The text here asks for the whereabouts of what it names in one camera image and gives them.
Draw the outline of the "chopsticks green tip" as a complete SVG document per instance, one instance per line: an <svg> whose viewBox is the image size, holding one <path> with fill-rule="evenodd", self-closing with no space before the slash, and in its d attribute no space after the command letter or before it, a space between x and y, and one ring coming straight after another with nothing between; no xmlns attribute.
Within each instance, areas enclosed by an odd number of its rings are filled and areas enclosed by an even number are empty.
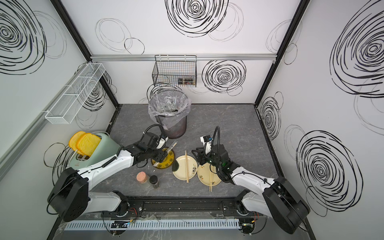
<svg viewBox="0 0 384 240"><path fill-rule="evenodd" d="M188 167L188 153L185 150L185 168L186 168L186 182L189 183L189 167Z"/></svg>

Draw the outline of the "bamboo chopsticks pair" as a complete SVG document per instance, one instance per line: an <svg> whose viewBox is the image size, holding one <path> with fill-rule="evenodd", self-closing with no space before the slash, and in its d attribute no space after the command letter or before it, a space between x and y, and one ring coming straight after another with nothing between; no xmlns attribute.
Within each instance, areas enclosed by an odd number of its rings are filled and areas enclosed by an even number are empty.
<svg viewBox="0 0 384 240"><path fill-rule="evenodd" d="M212 192L212 180L213 180L213 172L212 172L212 166L210 165L210 187L209 191Z"/></svg>

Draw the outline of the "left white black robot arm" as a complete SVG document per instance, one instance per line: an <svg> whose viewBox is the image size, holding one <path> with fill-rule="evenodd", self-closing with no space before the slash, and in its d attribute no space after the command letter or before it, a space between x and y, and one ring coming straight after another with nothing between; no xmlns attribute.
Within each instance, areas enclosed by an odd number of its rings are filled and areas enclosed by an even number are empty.
<svg viewBox="0 0 384 240"><path fill-rule="evenodd" d="M139 141L126 147L121 146L115 154L97 164L79 170L67 168L48 196L47 213L58 215L65 222L96 212L124 217L131 210L124 194L119 191L97 193L92 189L110 176L140 162L163 162L167 156L163 149L168 139L162 125L151 125Z"/></svg>

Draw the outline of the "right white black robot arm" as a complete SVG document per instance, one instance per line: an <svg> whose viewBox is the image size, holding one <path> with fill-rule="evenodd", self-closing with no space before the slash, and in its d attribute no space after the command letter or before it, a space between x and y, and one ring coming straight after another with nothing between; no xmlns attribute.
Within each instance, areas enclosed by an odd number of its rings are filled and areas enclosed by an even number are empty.
<svg viewBox="0 0 384 240"><path fill-rule="evenodd" d="M237 197L241 215L257 212L272 218L286 233L293 234L311 212L309 205L284 177L263 177L232 161L220 143L220 127L212 136L200 138L203 146L192 150L200 165L209 164L224 183L240 186L244 191Z"/></svg>

